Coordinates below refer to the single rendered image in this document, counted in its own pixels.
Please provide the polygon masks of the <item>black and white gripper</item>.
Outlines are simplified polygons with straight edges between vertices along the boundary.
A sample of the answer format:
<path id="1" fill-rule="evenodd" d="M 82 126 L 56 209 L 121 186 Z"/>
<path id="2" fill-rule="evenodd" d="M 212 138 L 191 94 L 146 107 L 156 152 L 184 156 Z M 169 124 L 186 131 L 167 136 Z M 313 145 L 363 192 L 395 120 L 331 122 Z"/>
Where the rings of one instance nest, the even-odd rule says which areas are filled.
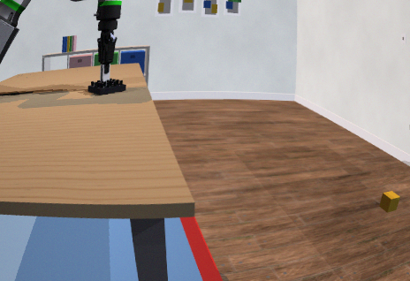
<path id="1" fill-rule="evenodd" d="M 100 21 L 98 23 L 98 31 L 102 31 L 101 37 L 97 39 L 98 62 L 100 62 L 101 64 L 100 81 L 106 81 L 110 79 L 110 63 L 113 62 L 114 50 L 115 50 L 115 45 L 117 41 L 117 37 L 114 37 L 113 30 L 117 28 L 118 28 L 117 20 Z M 106 30 L 103 30 L 103 29 L 106 29 Z"/>

